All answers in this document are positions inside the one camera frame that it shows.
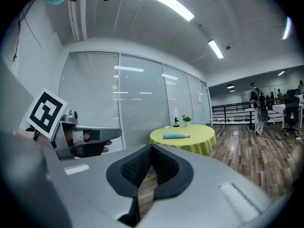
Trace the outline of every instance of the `window blinds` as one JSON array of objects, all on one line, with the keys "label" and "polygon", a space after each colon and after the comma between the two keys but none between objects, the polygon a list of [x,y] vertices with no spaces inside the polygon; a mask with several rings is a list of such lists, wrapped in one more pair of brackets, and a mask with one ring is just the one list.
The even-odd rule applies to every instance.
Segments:
[{"label": "window blinds", "polygon": [[179,125],[184,125],[185,123],[183,123],[181,118],[182,115],[189,116],[193,119],[187,75],[170,66],[164,65],[163,67],[167,86],[171,126],[174,125],[174,116],[172,114],[174,108],[177,108],[180,115],[178,118]]},{"label": "window blinds", "polygon": [[148,144],[151,132],[170,125],[162,64],[121,55],[119,71],[125,146]]},{"label": "window blinds", "polygon": [[[59,97],[76,110],[80,125],[120,127],[118,111],[119,54],[70,53],[64,68]],[[123,149],[122,138],[112,140],[110,151]]]}]

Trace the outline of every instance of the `hand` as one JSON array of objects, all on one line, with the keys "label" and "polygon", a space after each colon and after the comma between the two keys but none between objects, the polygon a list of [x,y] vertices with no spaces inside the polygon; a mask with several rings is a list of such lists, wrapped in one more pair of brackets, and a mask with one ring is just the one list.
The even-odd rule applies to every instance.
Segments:
[{"label": "hand", "polygon": [[[65,131],[65,137],[66,137],[66,142],[68,144],[68,146],[72,146],[73,143],[73,133],[72,131]],[[89,140],[91,137],[91,135],[89,133],[84,133],[84,140]],[[112,141],[107,141],[106,145],[111,145]],[[108,152],[109,149],[107,147],[104,148],[103,153]]]},{"label": "hand", "polygon": [[[27,139],[33,139],[34,136],[34,132],[27,132],[25,130],[19,129],[18,130],[18,134],[24,138]],[[72,131],[65,131],[65,137],[66,137],[66,142],[68,144],[68,146],[72,146],[73,145],[73,134]],[[90,134],[89,133],[84,133],[84,140],[89,140],[90,139]],[[40,134],[38,139],[37,139],[37,143],[44,148],[49,148],[50,144],[49,144],[49,139],[47,137],[45,137],[44,135]],[[106,145],[111,145],[112,141],[107,141]],[[109,149],[108,148],[104,148],[103,153],[108,152]]]}]

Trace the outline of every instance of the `black mesh pad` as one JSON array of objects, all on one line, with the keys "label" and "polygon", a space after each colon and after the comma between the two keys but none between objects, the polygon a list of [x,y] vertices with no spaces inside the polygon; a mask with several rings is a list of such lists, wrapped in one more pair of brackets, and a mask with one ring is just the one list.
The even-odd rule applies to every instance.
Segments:
[{"label": "black mesh pad", "polygon": [[121,167],[121,174],[139,188],[151,167],[151,148]]},{"label": "black mesh pad", "polygon": [[156,144],[146,145],[111,164],[106,171],[106,178],[119,195],[137,198],[137,190],[151,165],[158,181],[154,199],[179,195],[193,179],[193,168],[188,161]]}]

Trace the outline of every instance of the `small potted plant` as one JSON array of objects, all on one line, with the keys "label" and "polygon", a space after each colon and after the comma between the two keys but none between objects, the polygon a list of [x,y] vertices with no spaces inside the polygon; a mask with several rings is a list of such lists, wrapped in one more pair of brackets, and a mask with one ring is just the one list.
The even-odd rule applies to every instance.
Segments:
[{"label": "small potted plant", "polygon": [[185,122],[185,125],[189,126],[189,122],[191,122],[192,119],[190,117],[188,117],[188,116],[185,116],[185,115],[183,115],[181,117],[182,117],[182,120]]}]

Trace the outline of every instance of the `glass door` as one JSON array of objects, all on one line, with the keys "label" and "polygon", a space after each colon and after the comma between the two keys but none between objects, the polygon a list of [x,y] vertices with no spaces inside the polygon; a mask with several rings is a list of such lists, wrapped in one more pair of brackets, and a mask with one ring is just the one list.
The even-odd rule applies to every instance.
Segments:
[{"label": "glass door", "polygon": [[192,101],[193,123],[206,125],[205,105],[200,80],[192,75],[188,75],[188,81]]},{"label": "glass door", "polygon": [[204,82],[200,82],[201,88],[202,88],[202,100],[204,104],[205,109],[205,118],[206,118],[206,125],[211,125],[211,114],[210,114],[210,105],[209,105],[209,96],[208,96],[208,90],[207,85]]}]

